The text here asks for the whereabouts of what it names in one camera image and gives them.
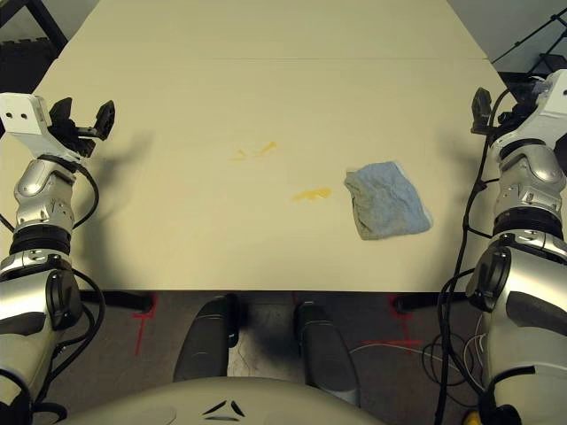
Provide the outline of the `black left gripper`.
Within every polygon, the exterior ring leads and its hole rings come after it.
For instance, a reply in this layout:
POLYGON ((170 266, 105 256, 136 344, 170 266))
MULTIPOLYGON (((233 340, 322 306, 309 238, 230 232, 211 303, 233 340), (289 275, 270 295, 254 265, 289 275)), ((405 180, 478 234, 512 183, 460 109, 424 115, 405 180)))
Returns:
POLYGON ((66 97, 51 107, 48 130, 67 149, 82 158, 90 158, 96 147, 94 139, 106 140, 112 131, 116 113, 114 101, 109 100, 100 106, 94 127, 75 125, 70 118, 72 102, 71 97, 66 97))

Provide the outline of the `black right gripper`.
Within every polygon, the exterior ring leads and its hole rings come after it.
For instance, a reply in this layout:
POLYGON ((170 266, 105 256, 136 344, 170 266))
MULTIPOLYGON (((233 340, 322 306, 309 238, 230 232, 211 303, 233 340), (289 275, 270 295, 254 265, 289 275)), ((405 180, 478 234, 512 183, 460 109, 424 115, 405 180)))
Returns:
POLYGON ((517 129, 532 114, 532 104, 539 95, 536 91, 539 82, 539 76, 529 76, 513 82, 512 94, 517 104, 511 111, 499 114, 497 114, 497 106, 492 110, 490 92, 478 88, 471 103, 473 121, 470 132, 488 133, 490 130, 491 133, 508 133, 517 129))

